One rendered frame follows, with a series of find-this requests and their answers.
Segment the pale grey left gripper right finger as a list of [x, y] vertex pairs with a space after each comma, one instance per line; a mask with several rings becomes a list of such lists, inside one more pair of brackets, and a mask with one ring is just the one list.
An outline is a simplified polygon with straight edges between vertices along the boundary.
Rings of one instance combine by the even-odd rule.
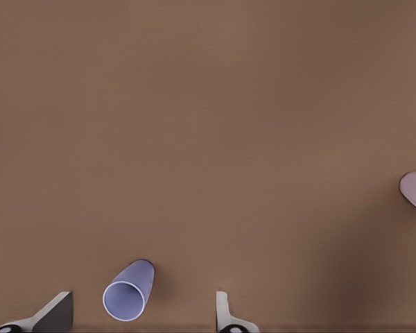
[[234, 317], [229, 310], [227, 293], [217, 291], [216, 333], [260, 333], [260, 330], [254, 323]]

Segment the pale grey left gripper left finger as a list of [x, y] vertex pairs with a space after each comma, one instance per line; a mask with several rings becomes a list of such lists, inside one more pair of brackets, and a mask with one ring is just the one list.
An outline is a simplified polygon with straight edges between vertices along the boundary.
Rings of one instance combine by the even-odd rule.
[[73, 292], [63, 291], [31, 317], [0, 326], [0, 333], [70, 333]]

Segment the purple cup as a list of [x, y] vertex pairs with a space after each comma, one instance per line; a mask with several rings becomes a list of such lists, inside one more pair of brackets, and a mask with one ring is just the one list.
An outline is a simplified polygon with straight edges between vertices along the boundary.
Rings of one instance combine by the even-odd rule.
[[154, 278], [155, 268], [146, 259], [138, 259], [125, 267], [103, 292], [106, 312], [118, 321], [138, 319], [148, 303]]

